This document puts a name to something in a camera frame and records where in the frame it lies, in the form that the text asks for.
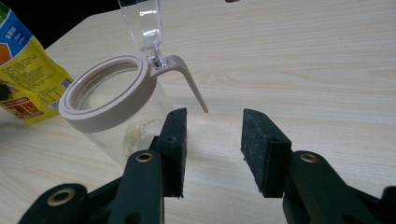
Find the clear jar with beige lid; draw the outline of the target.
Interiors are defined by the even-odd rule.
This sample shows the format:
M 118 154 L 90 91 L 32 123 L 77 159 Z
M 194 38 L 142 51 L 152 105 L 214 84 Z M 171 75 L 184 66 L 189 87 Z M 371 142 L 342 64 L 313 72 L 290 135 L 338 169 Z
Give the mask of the clear jar with beige lid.
M 208 111 L 186 63 L 165 56 L 162 0 L 118 0 L 139 48 L 109 58 L 76 78 L 64 92 L 60 115 L 119 165 L 149 147 L 173 110 L 158 77 L 179 72 L 204 112 Z

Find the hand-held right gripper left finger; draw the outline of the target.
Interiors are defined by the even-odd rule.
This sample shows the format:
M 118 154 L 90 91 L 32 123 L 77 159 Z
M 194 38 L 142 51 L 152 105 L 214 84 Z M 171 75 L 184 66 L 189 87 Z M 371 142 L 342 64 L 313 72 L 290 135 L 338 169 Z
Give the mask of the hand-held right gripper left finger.
M 167 115 L 150 147 L 131 155 L 107 224 L 164 224 L 164 199 L 183 196 L 187 110 Z

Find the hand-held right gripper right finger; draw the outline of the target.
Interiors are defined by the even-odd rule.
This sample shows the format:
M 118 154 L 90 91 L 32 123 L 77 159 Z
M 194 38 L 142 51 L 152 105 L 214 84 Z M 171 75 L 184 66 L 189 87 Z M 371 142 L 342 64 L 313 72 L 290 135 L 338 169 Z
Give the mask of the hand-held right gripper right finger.
M 281 198 L 289 224 L 380 224 L 319 154 L 293 151 L 262 112 L 245 109 L 241 151 L 265 198 Z

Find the yellow pouch with green spout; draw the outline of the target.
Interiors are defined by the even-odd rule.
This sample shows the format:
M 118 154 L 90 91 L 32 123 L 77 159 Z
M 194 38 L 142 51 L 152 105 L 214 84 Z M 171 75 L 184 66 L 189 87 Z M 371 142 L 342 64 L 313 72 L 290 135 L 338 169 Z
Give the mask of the yellow pouch with green spout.
M 0 106 L 33 125 L 59 114 L 72 83 L 17 15 L 0 2 Z

